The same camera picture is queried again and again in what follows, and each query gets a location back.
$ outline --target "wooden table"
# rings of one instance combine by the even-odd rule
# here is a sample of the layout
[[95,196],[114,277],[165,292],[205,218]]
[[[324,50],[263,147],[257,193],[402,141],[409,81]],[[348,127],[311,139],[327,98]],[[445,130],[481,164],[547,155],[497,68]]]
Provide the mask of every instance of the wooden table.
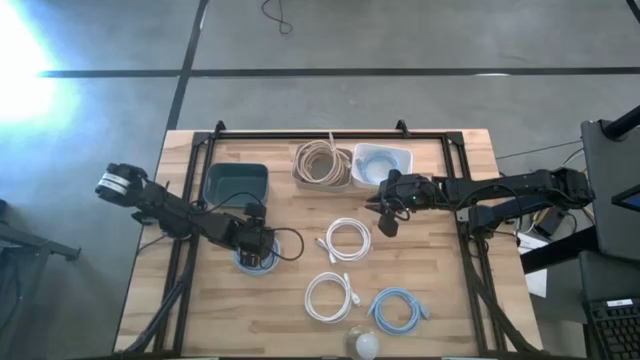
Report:
[[[462,132],[472,178],[497,177],[498,169],[488,131]],[[192,131],[167,133],[157,171],[156,181],[161,184],[170,181],[169,190],[178,196],[182,194],[192,135]],[[334,195],[296,187],[291,179],[291,164],[295,149],[303,142],[216,141],[214,163],[250,162],[267,166],[267,225],[298,229],[304,236],[306,247],[298,261],[281,261],[273,273],[254,278],[234,267],[228,250],[202,239],[183,355],[345,356],[343,337],[358,324],[376,331],[381,345],[380,356],[476,355],[467,288],[451,214],[445,211],[412,214],[410,222],[401,223],[397,237],[387,238],[377,229],[378,216],[363,207],[370,191],[352,187],[344,194]],[[357,142],[336,141],[339,147],[352,150]],[[375,142],[410,149],[414,154],[414,172],[446,176],[438,141]],[[201,165],[197,169],[194,199],[199,188]],[[365,259],[330,265],[326,251],[315,244],[314,239],[324,237],[329,225],[338,217],[353,217],[368,226],[372,234],[372,249]],[[157,228],[145,229],[141,245],[158,235]],[[299,242],[294,237],[286,233],[278,237],[285,256],[299,251]],[[335,234],[333,240],[339,250],[348,252],[361,245],[359,235],[348,230]],[[496,234],[490,245],[489,256],[498,301],[525,338],[541,348],[515,241],[513,237]],[[170,247],[170,241],[160,242],[138,256],[116,349],[123,349],[133,342],[157,310]],[[313,320],[303,305],[307,285],[325,271],[348,272],[351,284],[363,303],[361,307],[353,307],[345,320],[333,325]],[[390,286],[410,290],[431,310],[431,319],[420,321],[417,329],[408,336],[386,335],[371,317],[367,317],[375,295]],[[313,303],[317,311],[328,315],[339,309],[343,299],[344,293],[338,285],[325,283],[316,288]],[[387,319],[396,325],[406,322],[409,315],[407,305],[396,299],[387,301],[383,311]],[[492,339],[484,309],[483,318],[487,336]],[[174,323],[170,321],[166,347],[171,345],[173,329]]]

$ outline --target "keyboard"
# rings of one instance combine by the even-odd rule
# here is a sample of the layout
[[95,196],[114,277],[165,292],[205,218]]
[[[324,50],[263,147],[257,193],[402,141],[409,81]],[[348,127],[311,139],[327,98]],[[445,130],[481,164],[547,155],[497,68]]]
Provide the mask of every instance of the keyboard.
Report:
[[588,302],[585,310],[604,359],[640,359],[640,298]]

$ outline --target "concrete floor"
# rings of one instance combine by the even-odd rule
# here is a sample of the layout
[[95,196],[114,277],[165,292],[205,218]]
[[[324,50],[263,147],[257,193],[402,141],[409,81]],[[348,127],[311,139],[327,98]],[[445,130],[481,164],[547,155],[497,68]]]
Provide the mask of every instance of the concrete floor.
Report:
[[[295,27],[284,37],[260,4],[212,1],[194,68],[598,67],[640,60],[640,25],[622,0],[284,0]],[[109,162],[155,171],[177,84],[31,75],[180,69],[197,5],[0,0],[0,40],[11,54],[0,58],[0,198],[11,204],[8,220],[16,227],[83,249],[76,263],[48,264],[38,316],[16,358],[110,352],[140,226],[93,189]],[[412,128],[488,128],[499,157],[576,140],[581,121],[615,118],[637,105],[638,93],[637,75],[192,79],[178,128],[212,128],[220,119],[231,129],[390,128],[404,119]],[[577,148],[498,165],[508,174],[554,168]],[[541,320],[543,339],[552,339],[545,346],[574,354],[579,340],[573,333],[558,341],[567,331],[566,324],[554,330],[557,324]]]

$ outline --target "beige cable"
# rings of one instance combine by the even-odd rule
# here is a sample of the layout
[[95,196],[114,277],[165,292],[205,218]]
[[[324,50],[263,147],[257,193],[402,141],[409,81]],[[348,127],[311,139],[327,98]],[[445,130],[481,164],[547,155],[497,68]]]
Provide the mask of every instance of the beige cable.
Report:
[[[345,182],[345,178],[351,176],[351,162],[349,157],[336,148],[331,133],[329,133],[329,141],[330,142],[326,140],[314,140],[300,147],[294,159],[294,166],[296,167],[296,172],[300,174],[300,177],[304,181],[311,184],[338,186]],[[314,162],[323,156],[332,157],[333,164],[331,165],[331,170],[329,170],[329,173],[323,178],[315,179],[311,175],[311,167]]]

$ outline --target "computer monitor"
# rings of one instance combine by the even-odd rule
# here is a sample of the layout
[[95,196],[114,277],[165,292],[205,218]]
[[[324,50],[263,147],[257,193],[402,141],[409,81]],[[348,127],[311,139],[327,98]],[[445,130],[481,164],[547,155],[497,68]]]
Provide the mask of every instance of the computer monitor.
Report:
[[612,197],[611,203],[625,209],[640,212],[640,185],[634,186]]

